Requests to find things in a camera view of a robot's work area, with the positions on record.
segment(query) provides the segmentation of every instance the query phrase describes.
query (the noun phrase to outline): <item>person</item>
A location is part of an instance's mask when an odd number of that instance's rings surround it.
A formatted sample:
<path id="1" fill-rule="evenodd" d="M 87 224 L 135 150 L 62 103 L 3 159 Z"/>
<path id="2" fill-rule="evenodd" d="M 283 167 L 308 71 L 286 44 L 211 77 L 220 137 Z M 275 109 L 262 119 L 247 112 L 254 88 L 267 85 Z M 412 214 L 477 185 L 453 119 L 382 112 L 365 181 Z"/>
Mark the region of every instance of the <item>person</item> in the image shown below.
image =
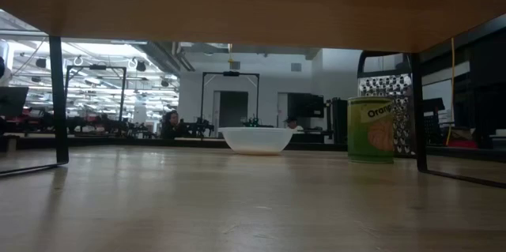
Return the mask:
<path id="1" fill-rule="evenodd" d="M 302 134 L 303 132 L 301 130 L 304 130 L 302 126 L 297 125 L 297 118 L 295 117 L 288 117 L 286 120 L 286 128 L 292 129 L 294 134 Z"/>
<path id="2" fill-rule="evenodd" d="M 168 112 L 162 120 L 161 137 L 163 139 L 174 139 L 185 135 L 187 135 L 187 128 L 184 123 L 179 122 L 177 111 Z"/>
<path id="3" fill-rule="evenodd" d="M 9 87 L 10 74 L 3 57 L 0 57 L 0 87 Z"/>

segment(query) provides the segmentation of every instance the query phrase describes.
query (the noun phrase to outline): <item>white bowl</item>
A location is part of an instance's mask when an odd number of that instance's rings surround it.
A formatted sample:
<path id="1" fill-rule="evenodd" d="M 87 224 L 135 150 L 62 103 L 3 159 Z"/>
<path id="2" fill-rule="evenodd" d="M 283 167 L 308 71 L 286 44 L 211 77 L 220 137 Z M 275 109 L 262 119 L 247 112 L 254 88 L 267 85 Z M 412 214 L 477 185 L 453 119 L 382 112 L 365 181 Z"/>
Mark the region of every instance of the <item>white bowl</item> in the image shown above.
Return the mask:
<path id="1" fill-rule="evenodd" d="M 262 127 L 225 127 L 219 132 L 230 148 L 241 154 L 274 155 L 280 153 L 292 138 L 291 129 Z"/>

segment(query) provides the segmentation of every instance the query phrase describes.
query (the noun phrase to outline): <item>wooden floor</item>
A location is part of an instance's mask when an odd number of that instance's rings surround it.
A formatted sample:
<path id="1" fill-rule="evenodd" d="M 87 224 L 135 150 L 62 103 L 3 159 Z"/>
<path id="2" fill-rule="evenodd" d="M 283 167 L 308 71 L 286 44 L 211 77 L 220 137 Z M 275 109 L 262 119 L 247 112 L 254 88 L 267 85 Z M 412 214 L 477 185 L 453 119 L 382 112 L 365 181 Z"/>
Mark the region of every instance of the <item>wooden floor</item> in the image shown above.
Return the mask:
<path id="1" fill-rule="evenodd" d="M 414 160 L 351 164 L 343 152 L 260 157 L 156 147 L 70 151 L 65 167 L 0 179 L 0 251 L 506 247 L 506 190 L 420 174 Z M 9 158 L 35 154 L 54 153 Z"/>

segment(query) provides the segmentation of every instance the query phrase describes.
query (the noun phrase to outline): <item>door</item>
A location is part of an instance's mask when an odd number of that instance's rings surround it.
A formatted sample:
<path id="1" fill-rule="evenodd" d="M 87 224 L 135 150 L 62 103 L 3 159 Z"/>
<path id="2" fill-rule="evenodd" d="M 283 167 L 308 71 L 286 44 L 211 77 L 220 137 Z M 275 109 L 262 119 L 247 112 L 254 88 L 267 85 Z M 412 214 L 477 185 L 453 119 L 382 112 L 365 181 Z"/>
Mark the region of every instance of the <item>door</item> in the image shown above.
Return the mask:
<path id="1" fill-rule="evenodd" d="M 220 127 L 243 126 L 247 119 L 247 92 L 220 93 Z"/>

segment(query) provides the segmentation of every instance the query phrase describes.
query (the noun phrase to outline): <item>green can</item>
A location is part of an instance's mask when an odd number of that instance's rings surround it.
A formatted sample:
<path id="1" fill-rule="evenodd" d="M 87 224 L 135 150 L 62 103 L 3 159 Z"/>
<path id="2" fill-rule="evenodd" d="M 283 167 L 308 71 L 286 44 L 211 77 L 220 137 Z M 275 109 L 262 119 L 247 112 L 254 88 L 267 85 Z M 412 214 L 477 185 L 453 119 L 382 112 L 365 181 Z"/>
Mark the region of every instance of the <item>green can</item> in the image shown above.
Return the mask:
<path id="1" fill-rule="evenodd" d="M 394 162 L 392 111 L 389 98 L 348 99 L 348 157 L 352 162 Z"/>

